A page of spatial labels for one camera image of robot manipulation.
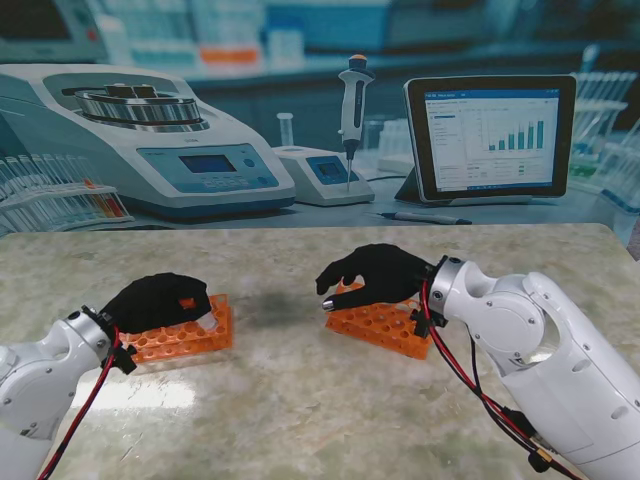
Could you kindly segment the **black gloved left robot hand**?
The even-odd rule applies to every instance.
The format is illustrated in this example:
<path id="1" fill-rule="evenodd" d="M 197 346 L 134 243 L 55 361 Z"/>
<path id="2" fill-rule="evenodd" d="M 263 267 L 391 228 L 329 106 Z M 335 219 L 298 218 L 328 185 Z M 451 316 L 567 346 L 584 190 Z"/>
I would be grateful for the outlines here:
<path id="1" fill-rule="evenodd" d="M 133 281 L 101 309 L 121 333 L 197 321 L 211 312 L 205 282 L 171 272 Z"/>

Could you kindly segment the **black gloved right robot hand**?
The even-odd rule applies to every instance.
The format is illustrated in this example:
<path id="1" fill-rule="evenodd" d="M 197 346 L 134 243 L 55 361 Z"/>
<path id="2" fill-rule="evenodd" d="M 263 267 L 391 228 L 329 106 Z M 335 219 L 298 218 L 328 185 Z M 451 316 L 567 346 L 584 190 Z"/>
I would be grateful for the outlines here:
<path id="1" fill-rule="evenodd" d="M 338 311 L 376 303 L 399 303 L 414 296 L 435 270 L 435 265 L 398 246 L 368 244 L 330 263 L 315 280 L 316 293 L 324 295 L 339 283 L 351 285 L 361 276 L 363 287 L 326 297 L 323 308 Z"/>

